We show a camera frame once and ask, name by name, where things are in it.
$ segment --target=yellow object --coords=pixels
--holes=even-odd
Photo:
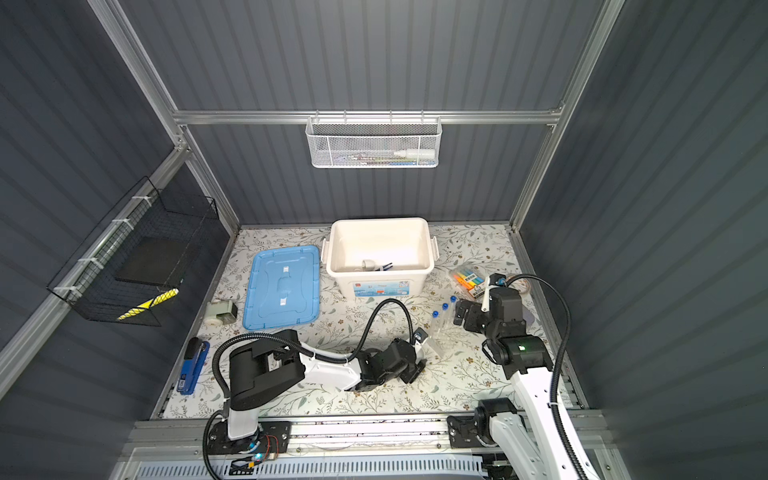
[[[179,293],[178,288],[168,290],[166,293],[161,293],[160,295],[154,297],[152,300],[148,300],[142,303],[141,305],[137,306],[136,308],[132,308],[128,310],[126,313],[123,313],[118,317],[118,320],[123,320],[123,319],[127,319],[129,316],[138,315],[139,313],[144,312],[146,309],[148,309],[151,306],[157,305],[158,303],[162,303],[165,300],[175,297],[178,293]]]

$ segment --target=gray corrugated wall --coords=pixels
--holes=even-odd
[[[419,216],[508,220],[543,125],[446,125],[440,165],[315,168],[300,126],[191,128],[243,224]]]
[[[131,0],[184,110],[556,108],[599,0]]]
[[[0,346],[173,145],[85,1],[0,2]],[[169,189],[200,193],[183,167]],[[0,400],[0,477],[107,478],[167,379],[228,236],[219,222],[161,328],[70,313]]]
[[[765,478],[767,18],[629,2],[523,227],[635,478]]]
[[[85,2],[0,2],[0,346],[173,144]]]
[[[600,0],[123,2],[180,109],[549,110]],[[507,220],[543,126],[445,126],[436,169],[311,166],[302,127],[192,127],[242,224]]]

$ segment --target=storage box handle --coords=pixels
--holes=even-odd
[[[323,238],[323,247],[320,250],[320,261],[323,263],[328,263],[328,259],[326,258],[326,245],[328,243],[329,241]]]
[[[432,237],[432,259],[435,262],[440,260],[440,249],[437,247],[437,237]]]

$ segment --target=floral tablecloth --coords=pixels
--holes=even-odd
[[[441,305],[458,295],[458,287],[448,271],[455,265],[472,263],[487,270],[519,273],[520,269],[503,225],[430,226],[437,237],[440,259],[427,277],[418,296],[401,296],[411,311],[414,328],[423,326],[434,337],[444,354],[437,357],[430,351],[428,365],[418,379],[406,385],[400,379],[387,382],[371,392],[343,392],[329,386],[300,383],[260,410],[261,417],[302,415],[345,415],[397,412],[456,412],[475,408],[479,399],[497,398],[511,393],[502,368],[492,365],[480,350],[483,337],[466,332],[452,324],[452,308],[443,312]],[[251,264],[262,250],[316,245],[321,247],[329,228],[245,229],[237,237],[226,269],[219,282],[215,298],[233,299],[243,311]],[[320,267],[320,314],[309,324],[298,326],[299,337],[312,346],[338,352],[349,352],[357,344],[378,297],[346,299],[323,265]],[[538,314],[529,295],[523,303],[536,320],[528,332],[546,342],[538,324]],[[432,312],[441,315],[434,319]],[[366,341],[367,347],[386,347],[393,338],[407,337],[407,325],[396,305],[381,310]],[[221,391],[210,370],[213,351],[226,339],[245,333],[242,319],[233,325],[209,327],[202,325],[201,339],[211,346],[206,365],[194,394],[182,396],[172,392],[163,412],[166,419],[196,419],[208,417],[223,404]],[[228,377],[228,356],[222,357],[221,369]],[[561,396],[571,406],[561,384]]]

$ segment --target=blue label sticker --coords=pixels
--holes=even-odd
[[[361,282],[355,283],[355,296],[395,296],[410,295],[408,280],[393,282]]]

